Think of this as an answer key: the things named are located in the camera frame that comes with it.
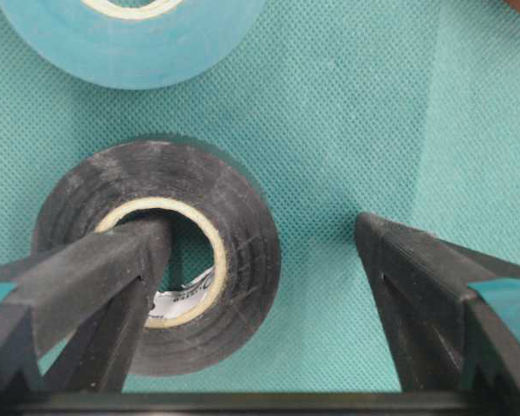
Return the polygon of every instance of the fabric surface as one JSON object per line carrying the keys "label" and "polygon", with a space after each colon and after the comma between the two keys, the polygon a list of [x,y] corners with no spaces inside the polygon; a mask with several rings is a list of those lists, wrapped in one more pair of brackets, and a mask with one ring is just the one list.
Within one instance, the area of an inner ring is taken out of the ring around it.
{"label": "fabric surface", "polygon": [[0,14],[0,263],[29,252],[70,167],[158,132],[254,173],[283,270],[242,349],[127,391],[398,389],[354,247],[360,211],[520,263],[520,15],[502,0],[269,0],[215,68],[144,92],[64,74]]}
{"label": "fabric surface", "polygon": [[501,278],[469,286],[478,291],[520,342],[520,279]]}

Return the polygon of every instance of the black plastic part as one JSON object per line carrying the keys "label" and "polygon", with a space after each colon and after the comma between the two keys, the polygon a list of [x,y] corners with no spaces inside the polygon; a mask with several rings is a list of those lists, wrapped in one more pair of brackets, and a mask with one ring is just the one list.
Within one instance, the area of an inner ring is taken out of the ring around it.
{"label": "black plastic part", "polygon": [[[37,262],[16,262],[17,287],[3,304],[29,307],[35,349],[41,356],[136,276],[162,273],[166,262],[161,258],[169,253],[167,232],[167,227],[148,221],[124,224],[40,254]],[[149,240],[155,250],[150,250]],[[166,247],[162,250],[158,242]],[[20,269],[20,264],[29,267]],[[0,275],[13,278],[11,269],[3,266]]]}
{"label": "black plastic part", "polygon": [[81,325],[45,374],[49,387],[72,392],[117,392],[123,388],[171,251],[168,224],[163,218],[149,217],[129,225],[146,228],[155,221],[165,230],[156,236],[163,241],[154,242],[160,250],[157,267],[143,268],[140,276]]}
{"label": "black plastic part", "polygon": [[355,416],[491,416],[468,393],[34,394],[8,414],[350,414]]}
{"label": "black plastic part", "polygon": [[[0,268],[0,281],[16,282],[0,303],[0,392],[15,401],[28,391],[54,390],[51,383],[119,391],[169,258],[169,237],[163,218],[144,218]],[[120,267],[123,273],[111,273]],[[80,342],[79,334],[92,326],[84,323],[62,354],[70,352],[69,363],[61,360],[45,380],[36,352],[69,334],[85,316],[100,316],[97,309],[108,301],[94,332]]]}
{"label": "black plastic part", "polygon": [[276,226],[247,179],[193,146],[137,141],[109,148],[66,174],[36,223],[34,252],[70,244],[114,208],[138,198],[169,198],[201,212],[222,239],[227,277],[200,316],[170,328],[145,328],[131,371],[183,374],[241,347],[268,314],[279,281]]}
{"label": "black plastic part", "polygon": [[29,308],[0,305],[0,392],[13,392],[13,400],[29,390],[45,390],[36,366],[31,329]]}
{"label": "black plastic part", "polygon": [[369,213],[355,238],[403,389],[477,390],[520,414],[520,343],[467,286],[520,266]]}

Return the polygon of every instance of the tape roll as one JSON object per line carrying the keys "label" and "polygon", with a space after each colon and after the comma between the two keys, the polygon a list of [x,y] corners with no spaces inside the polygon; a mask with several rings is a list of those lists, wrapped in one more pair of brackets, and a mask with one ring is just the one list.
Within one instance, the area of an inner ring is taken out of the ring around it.
{"label": "tape roll", "polygon": [[200,227],[214,253],[213,277],[207,270],[185,288],[204,295],[181,314],[151,311],[131,371],[190,373],[227,357],[254,334],[279,281],[276,226],[262,197],[234,167],[171,141],[109,148],[60,180],[39,213],[32,250],[107,231],[150,209],[177,211]]}
{"label": "tape roll", "polygon": [[216,64],[244,37],[264,0],[0,0],[16,32],[58,68],[96,84],[158,88]]}

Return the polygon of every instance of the tape core label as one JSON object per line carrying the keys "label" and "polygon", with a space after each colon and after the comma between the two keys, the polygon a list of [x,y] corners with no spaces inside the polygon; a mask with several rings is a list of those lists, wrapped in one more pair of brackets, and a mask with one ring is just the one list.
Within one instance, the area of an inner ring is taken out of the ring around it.
{"label": "tape core label", "polygon": [[152,319],[174,319],[201,303],[208,294],[214,278],[214,267],[205,270],[200,276],[184,284],[182,290],[156,292],[154,309],[148,314]]}

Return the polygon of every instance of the tape roll hole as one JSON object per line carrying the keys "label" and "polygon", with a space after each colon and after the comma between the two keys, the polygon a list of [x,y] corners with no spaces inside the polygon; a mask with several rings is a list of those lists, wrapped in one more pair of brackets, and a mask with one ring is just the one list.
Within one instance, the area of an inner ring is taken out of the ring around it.
{"label": "tape roll hole", "polygon": [[[165,199],[155,199],[150,198],[145,205],[158,205],[160,201],[167,204]],[[139,205],[142,201],[129,204]],[[225,279],[225,261],[221,261],[224,260],[223,245],[205,218],[191,219],[180,211],[163,208],[131,210],[118,207],[99,223],[96,230],[106,231],[117,224],[148,215],[162,215],[169,220],[172,228],[172,254],[154,297],[154,307],[146,320],[146,326],[166,328],[180,325],[200,315],[221,291]]]}
{"label": "tape roll hole", "polygon": [[185,0],[81,0],[103,15],[125,19],[146,20],[175,9]]}

